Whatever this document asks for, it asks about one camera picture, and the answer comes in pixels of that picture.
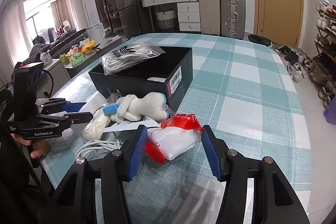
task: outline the purple bag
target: purple bag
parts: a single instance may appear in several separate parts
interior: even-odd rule
[[[328,123],[336,124],[336,99],[334,98],[329,104],[328,109],[323,112],[323,116]]]

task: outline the suitcase handle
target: suitcase handle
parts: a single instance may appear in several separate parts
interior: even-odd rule
[[[233,21],[233,23],[238,22],[238,14],[236,12],[233,12],[236,15],[236,20]]]

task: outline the black shoe box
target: black shoe box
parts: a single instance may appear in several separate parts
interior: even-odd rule
[[[161,48],[166,53],[113,75],[104,75],[101,64],[90,70],[89,75],[96,89],[105,98],[118,91],[122,96],[135,94],[138,98],[143,98],[149,92],[161,92],[167,98],[167,105],[176,112],[193,80],[192,49],[189,47]],[[166,80],[164,82],[147,80],[150,77],[166,78]]]

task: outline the shoe rack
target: shoe rack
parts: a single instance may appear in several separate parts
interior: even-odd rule
[[[332,18],[332,17],[330,17],[327,13],[325,13],[325,12],[323,12],[323,11],[321,11],[321,10],[319,10],[318,12],[319,12],[319,14],[320,14],[321,17],[328,16],[328,17],[330,18],[330,21],[336,23],[336,18]],[[319,31],[321,37],[324,37],[324,38],[331,37],[331,38],[333,38],[333,39],[336,40],[336,35],[335,35],[335,34],[329,32],[328,30],[325,30],[325,29],[323,29],[323,28],[320,28],[320,27],[318,27],[318,26],[316,26],[316,27],[317,27],[317,29],[318,29],[318,31]],[[326,54],[326,55],[327,55],[327,56],[328,56],[334,63],[336,63],[336,58],[333,57],[333,56],[327,51],[327,49],[326,49],[323,45],[321,45],[319,42],[316,42],[316,41],[315,41],[314,43],[315,43],[315,46],[316,46],[316,50],[317,50],[317,52],[318,52],[319,54],[318,54],[317,56],[315,56],[314,58],[312,58],[312,62],[313,62],[313,64],[315,65],[315,67],[314,67],[313,69],[309,70],[309,71],[307,72],[307,75],[308,75],[308,77],[310,78],[310,81],[313,83],[315,89],[317,90],[317,92],[318,92],[318,97],[319,97],[320,100],[322,101],[322,104],[323,104],[324,108],[327,108],[328,106],[327,106],[326,103],[325,103],[325,99],[322,98],[322,97],[320,96],[321,88],[318,86],[317,83],[315,83],[315,82],[313,81],[312,76],[311,76],[310,74],[311,74],[312,72],[315,72],[315,71],[318,70],[322,75],[325,76],[325,78],[327,79],[327,81],[333,83],[334,80],[332,80],[332,79],[331,79],[331,78],[330,78],[330,77],[329,77],[329,76],[328,76],[328,75],[327,75],[327,74],[326,74],[326,73],[325,73],[325,72],[318,66],[318,64],[316,63],[315,59],[316,59],[316,58],[319,58],[319,57],[322,55],[322,53],[325,53],[325,54]]]

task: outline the teal plaid pattern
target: teal plaid pattern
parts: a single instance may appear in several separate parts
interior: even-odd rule
[[[232,38],[185,33],[145,34],[123,46],[144,41],[193,49],[194,78],[178,113],[195,114],[202,126],[210,125],[217,138],[245,157],[271,156],[297,193],[310,191],[311,151],[305,118],[292,80],[275,52]],[[72,102],[90,97],[95,87],[87,72],[97,64],[98,61],[83,70],[55,97]],[[82,95],[73,95],[70,90],[74,88],[82,89]],[[74,152],[83,144],[79,137],[71,141],[51,140],[51,152],[43,166],[55,187],[74,162]],[[185,222],[181,211],[188,206],[196,182],[205,180],[223,186],[214,179],[202,144],[166,165],[145,155],[137,176],[124,184],[132,221]],[[99,181],[96,186],[97,218],[103,223]],[[250,204],[245,220],[251,219],[251,215]]]

